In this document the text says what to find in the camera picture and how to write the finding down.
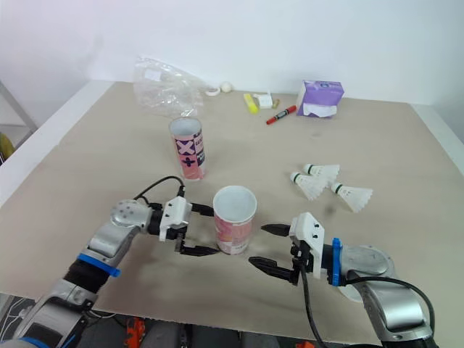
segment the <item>pink paper cup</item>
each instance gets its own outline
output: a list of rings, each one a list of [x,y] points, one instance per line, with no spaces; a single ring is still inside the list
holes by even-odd
[[[243,186],[226,186],[212,200],[215,211],[216,242],[226,254],[241,254],[252,235],[257,209],[253,192]]]
[[[169,124],[182,176],[187,180],[204,177],[202,124],[196,118],[179,117]]]

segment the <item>orange part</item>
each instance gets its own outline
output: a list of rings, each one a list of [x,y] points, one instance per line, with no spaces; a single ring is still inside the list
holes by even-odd
[[[127,335],[125,345],[128,348],[139,348],[145,334],[145,322],[141,318],[129,318],[127,322]]]
[[[297,348],[315,348],[314,344],[309,342],[298,343]]]

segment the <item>red marker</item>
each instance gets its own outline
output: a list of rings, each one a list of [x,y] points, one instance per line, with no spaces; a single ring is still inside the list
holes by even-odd
[[[287,107],[284,111],[279,112],[276,116],[273,118],[270,118],[269,120],[266,121],[267,125],[270,125],[271,123],[274,123],[276,120],[280,120],[282,117],[287,116],[288,114],[291,114],[292,112],[295,112],[297,110],[296,105],[292,105],[291,107]]]

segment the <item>yellow highlighter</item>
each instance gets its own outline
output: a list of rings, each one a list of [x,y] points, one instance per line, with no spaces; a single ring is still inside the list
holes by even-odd
[[[245,99],[246,105],[248,106],[248,110],[252,114],[256,114],[258,112],[258,107],[256,106],[252,95],[250,93],[245,93],[244,94],[244,99]]]

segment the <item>plastic bag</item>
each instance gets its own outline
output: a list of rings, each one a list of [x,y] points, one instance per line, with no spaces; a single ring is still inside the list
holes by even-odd
[[[147,111],[170,118],[197,116],[207,85],[189,73],[149,57],[136,61],[133,91]]]

